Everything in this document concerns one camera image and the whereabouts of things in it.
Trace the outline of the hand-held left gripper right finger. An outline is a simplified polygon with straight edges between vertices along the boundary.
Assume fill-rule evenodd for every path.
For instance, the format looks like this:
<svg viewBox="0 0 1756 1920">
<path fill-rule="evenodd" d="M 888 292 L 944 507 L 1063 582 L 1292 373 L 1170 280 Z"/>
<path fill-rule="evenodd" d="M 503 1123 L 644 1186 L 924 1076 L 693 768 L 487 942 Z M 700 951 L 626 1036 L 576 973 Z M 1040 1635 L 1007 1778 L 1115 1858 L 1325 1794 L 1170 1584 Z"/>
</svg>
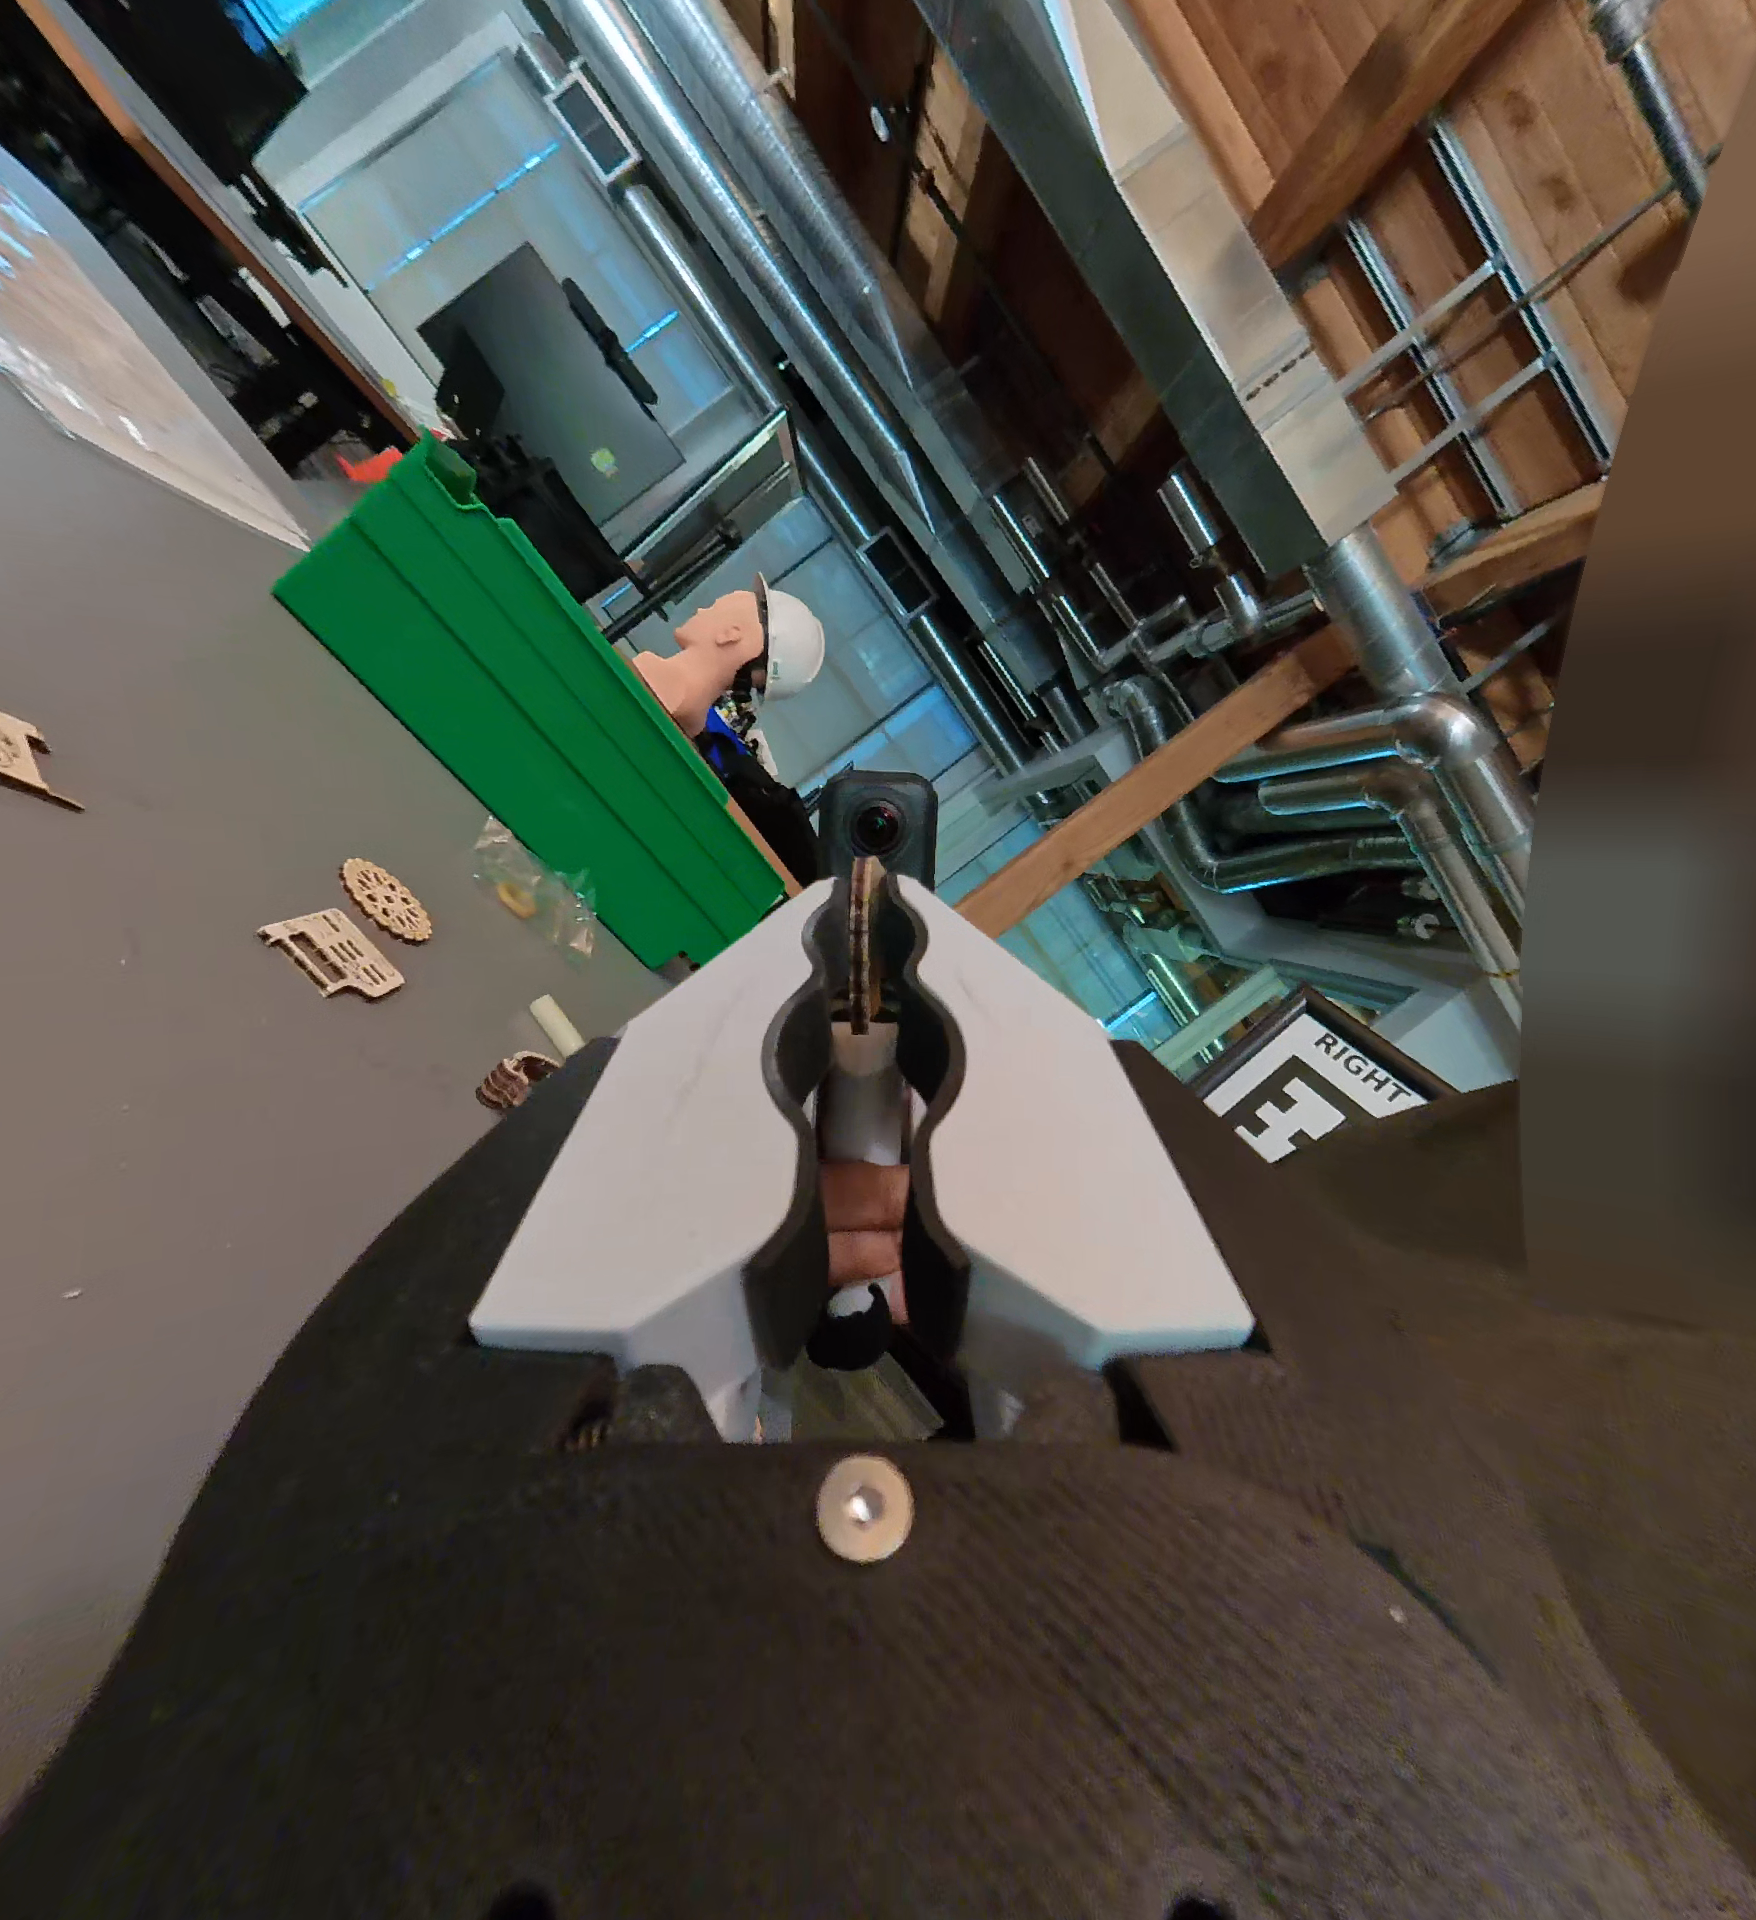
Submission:
<svg viewBox="0 0 1756 1920">
<path fill-rule="evenodd" d="M 876 976 L 914 1102 L 904 1325 L 969 1434 L 1063 1373 L 1243 1351 L 1256 1315 L 1103 1021 L 902 874 Z"/>
</svg>

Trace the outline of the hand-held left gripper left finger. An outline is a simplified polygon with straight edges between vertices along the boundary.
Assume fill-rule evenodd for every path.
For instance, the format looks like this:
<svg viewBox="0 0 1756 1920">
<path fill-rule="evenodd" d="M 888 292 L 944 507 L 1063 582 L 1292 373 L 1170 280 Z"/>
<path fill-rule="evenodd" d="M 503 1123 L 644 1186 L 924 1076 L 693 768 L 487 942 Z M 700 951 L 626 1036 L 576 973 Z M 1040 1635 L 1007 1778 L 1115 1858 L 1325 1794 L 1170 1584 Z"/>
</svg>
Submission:
<svg viewBox="0 0 1756 1920">
<path fill-rule="evenodd" d="M 815 1097 L 847 883 L 815 883 L 637 1015 L 491 1270 L 487 1351 L 682 1369 L 724 1442 L 759 1429 L 826 1301 Z"/>
</svg>

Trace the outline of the wooden spoked wheel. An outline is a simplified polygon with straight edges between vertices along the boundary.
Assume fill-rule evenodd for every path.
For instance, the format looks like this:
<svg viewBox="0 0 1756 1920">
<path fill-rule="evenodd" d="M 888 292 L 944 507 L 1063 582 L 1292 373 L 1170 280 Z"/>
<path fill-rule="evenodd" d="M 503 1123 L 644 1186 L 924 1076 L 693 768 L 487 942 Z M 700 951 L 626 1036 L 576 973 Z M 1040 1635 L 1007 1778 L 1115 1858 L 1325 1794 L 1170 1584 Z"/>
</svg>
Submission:
<svg viewBox="0 0 1756 1920">
<path fill-rule="evenodd" d="M 865 1036 L 882 1017 L 887 978 L 875 950 L 875 910 L 882 907 L 887 869 L 876 857 L 855 857 L 842 897 L 842 1026 Z"/>
</svg>

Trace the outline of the grey desk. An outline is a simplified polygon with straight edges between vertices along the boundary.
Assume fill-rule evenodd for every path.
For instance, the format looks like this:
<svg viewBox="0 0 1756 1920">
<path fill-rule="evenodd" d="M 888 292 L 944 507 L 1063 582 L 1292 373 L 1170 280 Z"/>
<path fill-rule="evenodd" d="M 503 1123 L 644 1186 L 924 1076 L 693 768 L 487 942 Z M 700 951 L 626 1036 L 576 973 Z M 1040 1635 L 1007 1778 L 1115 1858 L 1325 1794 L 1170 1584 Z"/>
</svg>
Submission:
<svg viewBox="0 0 1756 1920">
<path fill-rule="evenodd" d="M 0 377 L 0 1822 L 67 1737 L 290 1336 L 485 1131 L 554 994 L 660 994 L 470 878 L 485 807 L 270 598 L 290 554 L 56 433 Z M 411 950 L 341 892 L 383 865 Z M 405 976 L 323 999 L 260 927 L 341 910 Z"/>
</svg>

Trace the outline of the person's right hand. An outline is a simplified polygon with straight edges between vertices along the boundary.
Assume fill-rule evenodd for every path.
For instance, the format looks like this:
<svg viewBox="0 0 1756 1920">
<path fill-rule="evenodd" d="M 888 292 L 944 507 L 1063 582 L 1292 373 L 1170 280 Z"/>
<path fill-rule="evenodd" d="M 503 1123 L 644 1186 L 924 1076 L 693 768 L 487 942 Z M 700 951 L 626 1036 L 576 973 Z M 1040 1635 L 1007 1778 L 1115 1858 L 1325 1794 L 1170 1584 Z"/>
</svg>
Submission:
<svg viewBox="0 0 1756 1920">
<path fill-rule="evenodd" d="M 888 1284 L 902 1274 L 907 1164 L 825 1162 L 815 1186 L 833 1288 Z"/>
</svg>

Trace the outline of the white hard hat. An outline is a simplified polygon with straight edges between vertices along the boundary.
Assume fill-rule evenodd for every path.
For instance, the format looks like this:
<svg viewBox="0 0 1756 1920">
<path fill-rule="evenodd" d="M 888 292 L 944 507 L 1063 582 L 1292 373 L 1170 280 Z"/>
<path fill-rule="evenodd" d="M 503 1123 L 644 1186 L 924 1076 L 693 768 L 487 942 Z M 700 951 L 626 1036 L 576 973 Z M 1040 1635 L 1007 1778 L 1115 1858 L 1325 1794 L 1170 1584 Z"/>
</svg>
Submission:
<svg viewBox="0 0 1756 1920">
<path fill-rule="evenodd" d="M 826 635 L 821 616 L 802 598 L 771 587 L 760 575 L 755 575 L 755 605 L 760 616 L 755 696 L 760 705 L 776 705 L 815 685 L 826 657 Z"/>
</svg>

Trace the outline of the mannequin head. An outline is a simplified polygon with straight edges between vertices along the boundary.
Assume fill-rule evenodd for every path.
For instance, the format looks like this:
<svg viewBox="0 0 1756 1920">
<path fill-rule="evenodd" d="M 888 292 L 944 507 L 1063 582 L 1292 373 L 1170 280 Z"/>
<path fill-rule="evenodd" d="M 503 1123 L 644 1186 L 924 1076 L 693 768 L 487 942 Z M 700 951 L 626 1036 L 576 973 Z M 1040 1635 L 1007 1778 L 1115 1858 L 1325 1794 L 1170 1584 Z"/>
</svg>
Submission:
<svg viewBox="0 0 1756 1920">
<path fill-rule="evenodd" d="M 673 655 L 634 655 L 631 666 L 684 741 L 700 741 L 713 707 L 739 685 L 764 688 L 764 609 L 755 587 L 693 611 L 673 642 Z"/>
</svg>

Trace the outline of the wooden beam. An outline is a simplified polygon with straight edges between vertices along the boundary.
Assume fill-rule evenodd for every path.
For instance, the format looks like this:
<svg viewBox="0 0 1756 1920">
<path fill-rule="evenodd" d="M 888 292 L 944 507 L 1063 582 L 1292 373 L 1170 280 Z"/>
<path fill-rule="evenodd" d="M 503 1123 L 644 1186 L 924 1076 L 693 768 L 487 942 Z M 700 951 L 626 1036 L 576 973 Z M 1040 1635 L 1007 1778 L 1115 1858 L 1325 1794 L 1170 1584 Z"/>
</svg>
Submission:
<svg viewBox="0 0 1756 1920">
<path fill-rule="evenodd" d="M 1032 847 L 1017 852 L 1002 873 L 980 883 L 954 913 L 987 937 L 1011 933 L 1161 812 L 1209 784 L 1225 760 L 1256 749 L 1323 696 L 1323 688 L 1339 685 L 1352 666 L 1357 655 L 1342 626 L 1323 626 L 1294 642 L 1164 749 L 1150 753 L 1061 829 L 1048 829 Z"/>
</svg>

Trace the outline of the clear bag of small parts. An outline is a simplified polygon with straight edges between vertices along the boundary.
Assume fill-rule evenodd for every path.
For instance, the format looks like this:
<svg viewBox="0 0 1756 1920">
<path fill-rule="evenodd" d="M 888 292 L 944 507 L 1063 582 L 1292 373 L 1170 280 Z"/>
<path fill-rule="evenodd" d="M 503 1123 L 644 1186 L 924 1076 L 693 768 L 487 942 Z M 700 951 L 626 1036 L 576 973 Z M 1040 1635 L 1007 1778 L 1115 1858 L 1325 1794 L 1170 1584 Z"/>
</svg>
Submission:
<svg viewBox="0 0 1756 1920">
<path fill-rule="evenodd" d="M 593 874 L 550 869 L 500 818 L 487 818 L 470 844 L 470 878 L 554 950 L 576 962 L 594 958 L 599 904 Z"/>
</svg>

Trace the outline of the green plastic bin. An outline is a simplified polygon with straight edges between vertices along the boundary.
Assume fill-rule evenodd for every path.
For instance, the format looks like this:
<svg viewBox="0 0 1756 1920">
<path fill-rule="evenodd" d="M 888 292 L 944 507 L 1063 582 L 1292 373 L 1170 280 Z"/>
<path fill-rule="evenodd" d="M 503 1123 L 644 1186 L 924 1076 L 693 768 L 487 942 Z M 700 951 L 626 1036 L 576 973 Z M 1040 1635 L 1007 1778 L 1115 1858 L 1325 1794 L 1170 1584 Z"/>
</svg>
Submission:
<svg viewBox="0 0 1756 1920">
<path fill-rule="evenodd" d="M 644 969 L 717 962 L 786 874 L 475 473 L 416 442 L 276 602 Z"/>
</svg>

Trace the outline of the slotted flat wooden part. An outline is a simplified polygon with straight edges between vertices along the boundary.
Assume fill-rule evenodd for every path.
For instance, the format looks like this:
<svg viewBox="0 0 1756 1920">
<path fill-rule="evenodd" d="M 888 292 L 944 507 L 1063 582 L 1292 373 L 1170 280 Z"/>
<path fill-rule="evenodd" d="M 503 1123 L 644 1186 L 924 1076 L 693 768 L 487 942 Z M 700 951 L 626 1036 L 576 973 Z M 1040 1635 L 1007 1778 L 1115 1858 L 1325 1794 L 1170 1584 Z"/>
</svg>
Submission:
<svg viewBox="0 0 1756 1920">
<path fill-rule="evenodd" d="M 256 942 L 290 958 L 323 999 L 357 994 L 379 1002 L 405 987 L 397 964 L 390 964 L 341 910 L 260 927 Z"/>
</svg>

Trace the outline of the small wooden gear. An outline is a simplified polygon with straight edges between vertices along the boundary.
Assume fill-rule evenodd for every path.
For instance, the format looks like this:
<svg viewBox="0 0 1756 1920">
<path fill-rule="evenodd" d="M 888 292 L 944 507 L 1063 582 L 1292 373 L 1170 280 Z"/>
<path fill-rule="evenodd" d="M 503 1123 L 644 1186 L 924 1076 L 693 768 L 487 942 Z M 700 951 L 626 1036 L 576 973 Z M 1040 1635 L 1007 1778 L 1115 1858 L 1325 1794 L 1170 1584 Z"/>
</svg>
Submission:
<svg viewBox="0 0 1756 1920">
<path fill-rule="evenodd" d="M 336 869 L 341 892 L 350 904 L 350 910 L 376 927 L 379 933 L 421 950 L 434 942 L 434 919 L 424 904 L 396 878 L 383 865 L 349 857 Z"/>
</svg>

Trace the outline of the large black display screen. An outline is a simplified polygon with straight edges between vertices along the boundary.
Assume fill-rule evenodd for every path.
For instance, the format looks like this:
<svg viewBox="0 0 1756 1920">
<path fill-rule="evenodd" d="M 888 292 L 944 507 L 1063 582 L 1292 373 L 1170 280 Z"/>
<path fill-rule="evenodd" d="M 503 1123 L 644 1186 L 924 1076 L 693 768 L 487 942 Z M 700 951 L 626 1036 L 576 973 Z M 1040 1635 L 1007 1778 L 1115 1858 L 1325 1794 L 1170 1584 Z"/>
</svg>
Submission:
<svg viewBox="0 0 1756 1920">
<path fill-rule="evenodd" d="M 442 359 L 437 402 L 485 436 L 550 461 L 589 519 L 611 519 L 684 465 L 644 402 L 611 373 L 576 285 L 518 243 L 416 327 Z"/>
</svg>

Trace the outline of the person's olive shirt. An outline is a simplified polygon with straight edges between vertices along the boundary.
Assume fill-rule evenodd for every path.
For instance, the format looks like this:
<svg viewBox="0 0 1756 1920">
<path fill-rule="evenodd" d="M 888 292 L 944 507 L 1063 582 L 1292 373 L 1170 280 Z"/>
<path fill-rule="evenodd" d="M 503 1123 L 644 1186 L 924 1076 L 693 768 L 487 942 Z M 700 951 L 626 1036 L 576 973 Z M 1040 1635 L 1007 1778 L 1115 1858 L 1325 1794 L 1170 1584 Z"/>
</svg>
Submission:
<svg viewBox="0 0 1756 1920">
<path fill-rule="evenodd" d="M 1535 1296 L 1517 1087 L 1281 1164 L 1133 1087 L 1256 1315 L 1138 1368 L 1170 1447 L 1400 1575 L 1660 1913 L 1756 1916 L 1756 1336 Z"/>
</svg>

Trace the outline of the clear plastic sleeve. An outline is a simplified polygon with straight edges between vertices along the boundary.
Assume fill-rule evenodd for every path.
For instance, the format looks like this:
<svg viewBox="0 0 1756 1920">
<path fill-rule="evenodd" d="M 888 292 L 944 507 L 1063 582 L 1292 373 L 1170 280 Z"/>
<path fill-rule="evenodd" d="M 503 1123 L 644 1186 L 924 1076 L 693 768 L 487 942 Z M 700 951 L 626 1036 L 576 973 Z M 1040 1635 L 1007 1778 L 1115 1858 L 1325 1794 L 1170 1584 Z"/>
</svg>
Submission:
<svg viewBox="0 0 1756 1920">
<path fill-rule="evenodd" d="M 73 442 L 294 554 L 309 550 L 296 514 L 242 465 L 4 169 L 0 373 Z"/>
</svg>

